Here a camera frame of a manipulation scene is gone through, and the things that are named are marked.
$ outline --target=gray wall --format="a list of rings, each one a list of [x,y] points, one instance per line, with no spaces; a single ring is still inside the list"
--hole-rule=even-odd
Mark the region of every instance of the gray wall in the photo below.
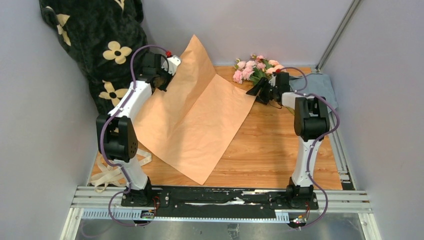
[[[352,0],[144,0],[143,26],[181,54],[193,34],[214,64],[262,54],[290,65],[316,64]]]
[[[97,111],[38,1],[2,1],[0,33],[0,239],[58,239],[94,161]]]
[[[363,1],[324,68],[384,240],[423,238],[423,12],[422,0]]]

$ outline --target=black blanket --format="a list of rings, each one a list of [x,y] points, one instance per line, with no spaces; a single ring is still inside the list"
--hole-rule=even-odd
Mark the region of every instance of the black blanket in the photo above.
[[[39,0],[42,19],[78,63],[100,114],[116,106],[131,82],[132,54],[147,45],[141,0]],[[140,72],[139,52],[134,71]]]

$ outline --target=white rope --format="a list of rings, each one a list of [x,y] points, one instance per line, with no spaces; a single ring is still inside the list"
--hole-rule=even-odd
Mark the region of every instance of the white rope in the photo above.
[[[137,155],[144,157],[138,161],[140,167],[152,161],[152,154],[150,152],[137,149]],[[125,187],[127,185],[126,183],[119,183],[119,180],[123,179],[124,175],[121,173],[118,167],[114,169],[114,167],[109,165],[105,166],[102,163],[102,155],[97,155],[95,163],[101,172],[90,177],[90,184],[94,185],[94,190],[97,193],[101,193],[106,190],[109,184],[113,184],[117,187]]]

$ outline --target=kraft paper sheet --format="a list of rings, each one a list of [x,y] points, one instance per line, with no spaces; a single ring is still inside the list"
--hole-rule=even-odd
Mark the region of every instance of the kraft paper sheet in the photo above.
[[[146,148],[203,185],[255,98],[217,75],[195,35],[180,58],[167,92],[156,90],[133,124]]]

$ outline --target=blue cloth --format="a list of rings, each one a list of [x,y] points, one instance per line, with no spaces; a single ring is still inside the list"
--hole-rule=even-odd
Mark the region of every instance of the blue cloth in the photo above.
[[[325,97],[328,103],[336,109],[339,105],[336,102],[333,86],[331,84],[330,76],[322,73],[310,73],[306,75],[307,87],[302,90],[305,94],[316,94]],[[290,76],[291,89],[298,90],[305,86],[305,79],[303,77]]]

